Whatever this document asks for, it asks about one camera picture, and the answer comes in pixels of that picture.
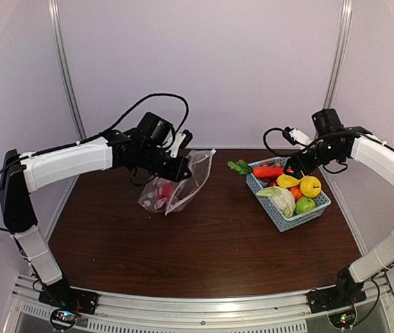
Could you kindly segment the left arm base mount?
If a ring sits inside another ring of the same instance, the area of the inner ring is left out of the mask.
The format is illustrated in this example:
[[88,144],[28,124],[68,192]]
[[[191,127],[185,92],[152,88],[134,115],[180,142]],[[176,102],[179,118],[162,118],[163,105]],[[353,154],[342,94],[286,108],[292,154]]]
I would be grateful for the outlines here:
[[42,285],[39,302],[53,307],[49,323],[55,331],[66,332],[73,328],[83,314],[95,314],[99,295],[67,287],[66,289],[49,288]]

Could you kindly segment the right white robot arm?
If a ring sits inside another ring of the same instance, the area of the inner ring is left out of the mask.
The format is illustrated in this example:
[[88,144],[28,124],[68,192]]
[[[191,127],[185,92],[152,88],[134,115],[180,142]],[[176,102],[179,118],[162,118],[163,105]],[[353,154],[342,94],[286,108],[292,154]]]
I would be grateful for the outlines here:
[[339,271],[330,298],[342,307],[358,297],[367,280],[394,267],[394,148],[361,126],[343,125],[334,109],[320,110],[311,119],[316,129],[313,139],[296,128],[283,130],[285,139],[300,146],[300,151],[288,158],[285,170],[301,178],[330,162],[355,162],[364,175],[374,173],[355,191],[363,201],[361,207],[367,209],[364,216],[381,218],[383,227],[393,219],[388,236]]

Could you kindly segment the red toy bell pepper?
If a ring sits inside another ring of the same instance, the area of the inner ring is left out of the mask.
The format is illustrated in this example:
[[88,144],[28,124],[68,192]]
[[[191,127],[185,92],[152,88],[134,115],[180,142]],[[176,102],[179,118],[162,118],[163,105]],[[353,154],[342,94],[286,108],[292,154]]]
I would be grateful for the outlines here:
[[173,183],[160,185],[155,190],[156,201],[159,201],[161,203],[169,201],[174,189],[175,189],[175,185]]

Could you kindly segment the yellow toy bell pepper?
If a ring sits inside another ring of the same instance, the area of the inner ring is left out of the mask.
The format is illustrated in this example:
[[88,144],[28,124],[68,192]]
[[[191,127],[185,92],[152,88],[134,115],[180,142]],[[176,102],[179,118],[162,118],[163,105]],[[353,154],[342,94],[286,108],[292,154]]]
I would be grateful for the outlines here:
[[289,176],[287,174],[282,174],[276,179],[277,186],[281,188],[292,188],[296,187],[301,183],[301,179],[294,178],[293,176]]

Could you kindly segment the yellow toy pear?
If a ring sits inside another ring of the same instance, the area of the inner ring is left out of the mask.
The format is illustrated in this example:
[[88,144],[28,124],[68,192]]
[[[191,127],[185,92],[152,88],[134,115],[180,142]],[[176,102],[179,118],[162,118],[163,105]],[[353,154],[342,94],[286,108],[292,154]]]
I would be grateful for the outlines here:
[[315,198],[319,196],[322,191],[322,183],[315,176],[305,176],[300,181],[300,191],[302,195],[307,198]]

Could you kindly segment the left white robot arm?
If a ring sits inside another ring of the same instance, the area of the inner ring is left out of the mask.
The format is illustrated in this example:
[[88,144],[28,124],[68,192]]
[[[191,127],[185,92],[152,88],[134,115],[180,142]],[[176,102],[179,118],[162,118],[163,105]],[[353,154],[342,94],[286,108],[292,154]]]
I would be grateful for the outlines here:
[[75,294],[64,277],[38,227],[30,195],[52,183],[93,171],[124,167],[143,169],[151,176],[173,182],[191,177],[189,160],[179,154],[193,135],[179,133],[165,119],[147,112],[139,124],[125,132],[106,130],[88,142],[76,142],[45,152],[8,151],[0,183],[3,223],[24,251],[48,297],[60,308],[70,307]]

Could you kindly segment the clear polka dot zip bag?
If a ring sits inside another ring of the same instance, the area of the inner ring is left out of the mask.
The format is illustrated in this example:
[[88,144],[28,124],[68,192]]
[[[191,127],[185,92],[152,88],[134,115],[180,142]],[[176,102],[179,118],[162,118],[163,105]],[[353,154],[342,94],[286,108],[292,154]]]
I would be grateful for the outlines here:
[[[162,213],[167,216],[170,213],[182,211],[187,204],[196,196],[209,180],[212,169],[213,157],[216,149],[206,151],[192,150],[188,153],[189,168],[192,172],[190,179],[172,182],[163,178],[154,178],[145,185],[139,200],[137,201],[147,212]],[[175,189],[170,200],[164,203],[156,201],[155,190],[163,184],[173,183]]]

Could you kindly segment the orange toy carrot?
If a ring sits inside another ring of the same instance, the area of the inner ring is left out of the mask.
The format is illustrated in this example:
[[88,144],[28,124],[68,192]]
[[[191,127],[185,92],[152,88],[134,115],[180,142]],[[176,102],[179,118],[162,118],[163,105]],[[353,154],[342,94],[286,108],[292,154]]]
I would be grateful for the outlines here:
[[240,175],[253,174],[256,178],[278,178],[284,171],[280,166],[250,166],[243,160],[229,161],[228,166],[231,170]]

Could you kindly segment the green toy apple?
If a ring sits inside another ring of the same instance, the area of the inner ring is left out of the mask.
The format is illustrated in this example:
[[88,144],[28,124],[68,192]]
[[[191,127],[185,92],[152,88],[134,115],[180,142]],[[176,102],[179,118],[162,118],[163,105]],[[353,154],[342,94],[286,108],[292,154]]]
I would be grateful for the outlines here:
[[316,202],[312,198],[303,196],[296,202],[295,214],[303,214],[316,207]]

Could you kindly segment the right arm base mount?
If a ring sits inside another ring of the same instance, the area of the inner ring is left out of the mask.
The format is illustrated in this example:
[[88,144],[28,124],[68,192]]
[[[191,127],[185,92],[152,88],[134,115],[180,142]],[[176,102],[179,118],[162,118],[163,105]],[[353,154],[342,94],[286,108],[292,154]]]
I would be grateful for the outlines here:
[[363,288],[351,294],[341,293],[337,286],[325,289],[312,289],[306,294],[307,304],[312,314],[327,313],[333,328],[344,331],[357,323],[356,306],[366,300]]

